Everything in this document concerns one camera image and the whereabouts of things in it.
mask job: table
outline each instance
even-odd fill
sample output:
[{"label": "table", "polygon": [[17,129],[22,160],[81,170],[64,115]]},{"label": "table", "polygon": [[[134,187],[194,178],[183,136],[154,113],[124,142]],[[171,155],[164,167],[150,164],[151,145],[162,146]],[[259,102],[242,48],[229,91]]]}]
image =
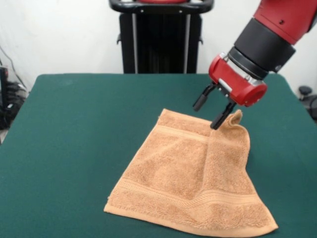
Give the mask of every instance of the table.
[{"label": "table", "polygon": [[[247,171],[279,229],[317,233],[317,127],[285,79],[243,108],[251,138]],[[107,196],[163,108],[212,120],[219,92],[192,104],[207,75],[41,75],[0,148],[1,238],[193,238],[103,212]]]}]

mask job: towel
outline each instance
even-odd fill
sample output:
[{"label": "towel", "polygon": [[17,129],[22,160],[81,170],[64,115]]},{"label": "towel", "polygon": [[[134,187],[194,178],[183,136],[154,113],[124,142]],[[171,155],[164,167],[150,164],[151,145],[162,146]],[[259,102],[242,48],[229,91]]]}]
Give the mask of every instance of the towel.
[{"label": "towel", "polygon": [[212,237],[255,237],[278,226],[246,172],[242,112],[218,130],[164,109],[104,211]]}]

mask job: cable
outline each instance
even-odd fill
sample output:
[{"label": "cable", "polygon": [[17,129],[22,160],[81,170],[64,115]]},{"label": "cable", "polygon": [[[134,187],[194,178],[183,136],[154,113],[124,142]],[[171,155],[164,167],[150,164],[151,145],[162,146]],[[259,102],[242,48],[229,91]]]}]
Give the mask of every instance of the cable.
[{"label": "cable", "polygon": [[23,83],[22,79],[19,77],[19,75],[17,74],[17,72],[15,71],[15,68],[14,68],[14,64],[13,64],[13,61],[12,59],[7,55],[7,53],[4,51],[4,49],[2,48],[2,46],[0,45],[0,50],[2,51],[2,53],[8,58],[8,60],[11,62],[11,67],[12,67],[12,70],[15,74],[15,76],[18,78],[18,80],[20,81],[20,83],[26,88],[25,84]]}]

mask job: black chair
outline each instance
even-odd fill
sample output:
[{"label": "black chair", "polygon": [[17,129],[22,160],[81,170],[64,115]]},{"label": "black chair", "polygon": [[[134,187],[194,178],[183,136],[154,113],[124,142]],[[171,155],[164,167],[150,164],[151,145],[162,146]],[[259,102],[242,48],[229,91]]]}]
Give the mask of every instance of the black chair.
[{"label": "black chair", "polygon": [[314,120],[317,120],[317,94],[311,95],[313,90],[308,86],[299,87],[300,101]]}]

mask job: red robot arm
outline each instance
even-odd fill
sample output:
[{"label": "red robot arm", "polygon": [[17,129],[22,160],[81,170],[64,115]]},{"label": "red robot arm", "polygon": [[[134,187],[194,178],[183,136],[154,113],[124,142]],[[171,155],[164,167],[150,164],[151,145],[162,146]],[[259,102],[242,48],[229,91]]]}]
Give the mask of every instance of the red robot arm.
[{"label": "red robot arm", "polygon": [[226,109],[212,121],[218,129],[234,106],[249,107],[266,92],[263,79],[278,72],[295,53],[293,45],[317,22],[317,0],[262,0],[254,17],[227,54],[211,63],[211,84],[194,104],[198,111],[208,94],[218,89],[228,99]]}]

